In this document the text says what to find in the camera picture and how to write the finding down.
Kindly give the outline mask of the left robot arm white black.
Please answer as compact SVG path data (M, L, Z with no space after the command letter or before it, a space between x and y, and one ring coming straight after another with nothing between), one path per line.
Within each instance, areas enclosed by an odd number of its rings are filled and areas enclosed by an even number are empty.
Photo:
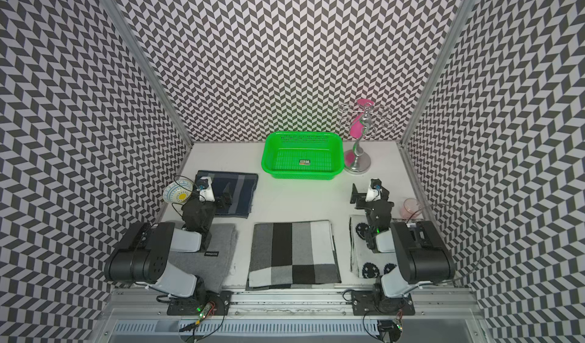
M106 280L142 284L171 298L203 305L209 301L202 278L188 274L168 260L170 252L205 252L212 234L210 227L216 210L232 204L229 188L216 197L202 198L193 193L184 216L184 228L172 222L149 224L135 222L123 235L105 262Z

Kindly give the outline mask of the smiley face patterned scarf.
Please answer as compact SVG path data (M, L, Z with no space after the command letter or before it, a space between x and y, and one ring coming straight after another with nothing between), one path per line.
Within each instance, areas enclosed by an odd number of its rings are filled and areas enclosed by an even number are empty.
M351 271L360 279L376 279L398 268L395 253L377 253L367 247L359 232L367 228L365 216L353 215L350 218L350 263Z

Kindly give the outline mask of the grey scarf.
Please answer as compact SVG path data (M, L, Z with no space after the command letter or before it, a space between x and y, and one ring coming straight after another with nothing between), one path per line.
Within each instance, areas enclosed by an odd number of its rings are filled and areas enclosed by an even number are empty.
M188 274L202 278L208 291L219 293L229 275L238 242L235 224L213 224L211 240L205 251L171 252L169 262Z

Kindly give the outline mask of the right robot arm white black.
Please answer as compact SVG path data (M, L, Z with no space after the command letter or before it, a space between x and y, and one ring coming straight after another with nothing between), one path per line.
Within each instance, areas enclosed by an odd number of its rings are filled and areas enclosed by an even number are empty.
M433 222L395 219L394 203L379 179L365 192L352 185L350 204L361 215L350 217L350 263L357 277L373 282L375 304L408 297L425 286L451 283L456 266Z

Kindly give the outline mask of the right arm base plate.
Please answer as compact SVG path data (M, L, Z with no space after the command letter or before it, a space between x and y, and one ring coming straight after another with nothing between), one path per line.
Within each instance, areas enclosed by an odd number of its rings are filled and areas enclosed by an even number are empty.
M402 313L403 316L414 316L414 302L410 296L407 297L386 297L382 293L373 291L349 290L344 293L344 299L350 303L353 315L378 315L396 316Z

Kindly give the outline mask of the black white checked scarf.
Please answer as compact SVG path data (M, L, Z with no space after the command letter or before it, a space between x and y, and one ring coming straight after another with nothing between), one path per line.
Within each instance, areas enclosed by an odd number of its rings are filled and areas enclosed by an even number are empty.
M338 284L335 239L328 220L254 226L247 288L313 288Z

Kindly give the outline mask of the navy blue striped scarf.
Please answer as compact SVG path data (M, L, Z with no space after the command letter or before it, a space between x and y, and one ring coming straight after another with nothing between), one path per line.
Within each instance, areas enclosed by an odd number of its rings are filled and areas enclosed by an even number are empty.
M202 177L211 179L216 198L227 193L231 197L232 203L225 207L217 207L215 216L237 218L249 216L259 179L258 174L199 170L196 180Z

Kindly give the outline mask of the green plastic basket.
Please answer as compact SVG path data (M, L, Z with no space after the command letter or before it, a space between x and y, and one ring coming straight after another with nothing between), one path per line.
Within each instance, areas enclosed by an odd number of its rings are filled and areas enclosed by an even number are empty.
M274 132L266 139L261 167L279 179L332 180L344 170L343 142L329 132Z

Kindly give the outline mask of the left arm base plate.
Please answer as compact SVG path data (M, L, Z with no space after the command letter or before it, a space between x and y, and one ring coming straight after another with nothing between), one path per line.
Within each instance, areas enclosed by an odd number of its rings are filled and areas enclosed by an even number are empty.
M210 305L209 313L214 316L225 316L230 308L233 292L221 291L214 293L208 291L205 297L199 300L195 297L172 298L167 308L168 316L199 316L204 312L206 305Z

